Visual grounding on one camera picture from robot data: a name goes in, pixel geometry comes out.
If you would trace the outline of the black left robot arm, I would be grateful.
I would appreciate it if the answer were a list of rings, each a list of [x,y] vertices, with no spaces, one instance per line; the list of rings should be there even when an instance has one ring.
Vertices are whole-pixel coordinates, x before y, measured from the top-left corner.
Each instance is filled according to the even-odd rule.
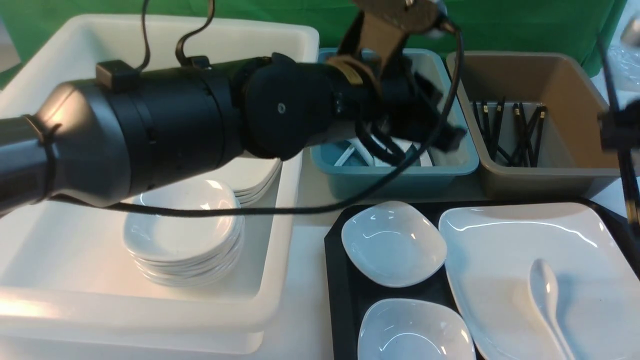
[[[310,215],[368,198],[407,170],[393,138],[419,152],[459,148],[466,130],[448,123],[455,96],[396,56],[381,80],[372,63],[332,57],[298,63],[267,57],[138,71],[121,60],[96,78],[57,85],[35,114],[1,121],[1,214],[42,201],[132,214],[205,218]],[[125,203],[226,166],[239,157],[288,161],[304,148],[357,138],[394,170],[358,194],[316,207],[178,210]]]

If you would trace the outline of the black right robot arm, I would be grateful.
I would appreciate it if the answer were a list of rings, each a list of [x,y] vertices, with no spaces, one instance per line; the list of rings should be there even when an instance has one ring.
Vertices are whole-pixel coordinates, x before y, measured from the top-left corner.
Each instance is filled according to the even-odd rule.
[[[598,116],[601,148],[617,153],[621,186],[631,233],[639,237],[639,186],[633,161],[633,150],[639,149],[639,100],[621,108],[618,102],[614,75],[610,68],[606,46],[597,38],[602,73],[605,80],[609,109]]]

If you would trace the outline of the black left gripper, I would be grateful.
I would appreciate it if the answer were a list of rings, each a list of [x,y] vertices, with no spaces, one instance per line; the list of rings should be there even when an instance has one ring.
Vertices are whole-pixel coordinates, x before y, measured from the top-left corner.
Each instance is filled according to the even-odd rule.
[[[355,122],[355,134],[364,148],[390,166],[407,161],[405,150],[395,142],[406,141],[417,150],[435,148],[455,152],[467,130],[448,122],[448,112],[439,109],[443,93],[414,69],[407,55],[394,59],[382,76],[382,97]]]

